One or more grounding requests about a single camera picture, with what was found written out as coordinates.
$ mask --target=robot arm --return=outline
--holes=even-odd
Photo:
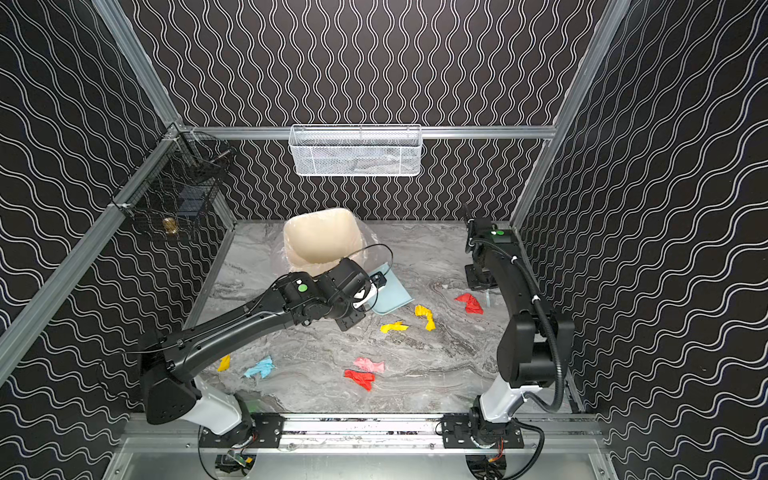
[[[490,423],[509,422],[525,396],[553,382],[559,383],[556,390],[560,390],[553,405],[534,400],[542,408],[556,411],[562,399],[562,377],[571,356],[573,320],[538,294],[511,230],[498,229],[488,218],[467,220],[466,251],[472,253],[472,264],[465,266],[469,287],[499,288],[509,312],[509,323],[496,349],[498,377],[480,397],[478,417]],[[551,327],[551,335],[546,323]],[[544,340],[536,341],[536,333]],[[560,359],[560,369],[556,358]]]
[[[349,258],[311,277],[288,273],[264,293],[201,326],[149,338],[141,354],[141,390],[147,422],[188,419],[237,443],[247,438],[250,416],[233,396],[205,386],[195,377],[219,358],[267,333],[308,326],[321,318],[336,320],[346,331],[365,317],[363,302],[384,283]]]

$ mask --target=black wall with white wavy lines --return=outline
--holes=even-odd
[[[523,227],[620,478],[768,475],[768,3],[637,0]]]
[[[510,218],[543,141],[425,141],[416,177],[301,177],[285,141],[232,143],[240,154],[223,192],[239,219],[346,207],[366,220],[460,220],[462,204]]]
[[[552,124],[605,0],[122,0],[186,124]]]
[[[165,128],[89,1],[0,2],[0,328]]]
[[[165,131],[90,0],[0,2],[0,325],[5,331]],[[104,474],[135,359],[179,329],[223,238],[152,244],[125,223],[0,386],[0,478]]]

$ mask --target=white wire basket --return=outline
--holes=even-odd
[[[422,127],[293,125],[288,147],[303,176],[414,177],[422,170]]]

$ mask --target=marble tabletop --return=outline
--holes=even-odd
[[[508,314],[498,291],[474,293],[485,310],[469,314],[454,300],[469,292],[461,223],[369,224],[394,252],[392,271],[413,302],[385,316],[369,313],[341,332],[332,320],[271,333],[232,352],[230,368],[205,369],[203,377],[228,393],[239,393],[252,409],[278,412],[464,412],[498,371],[495,355]],[[206,302],[200,322],[260,294],[276,278],[270,256],[282,237],[281,223],[239,223],[232,247]],[[434,313],[433,331],[414,315],[416,305]],[[382,333],[384,323],[409,328]],[[265,356],[275,369],[266,378],[243,372]],[[371,392],[344,378],[359,356],[385,362]],[[551,398],[551,390],[541,395]],[[537,412],[529,404],[521,412]],[[567,406],[563,412],[570,412]]]

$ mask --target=blue crumpled paper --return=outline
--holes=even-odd
[[[251,379],[253,378],[254,375],[256,375],[257,373],[260,373],[261,378],[265,379],[266,376],[268,376],[270,372],[272,372],[273,368],[275,368],[275,365],[272,364],[272,356],[267,356],[263,360],[260,360],[256,364],[256,366],[252,366],[248,370],[246,370],[243,375]]]

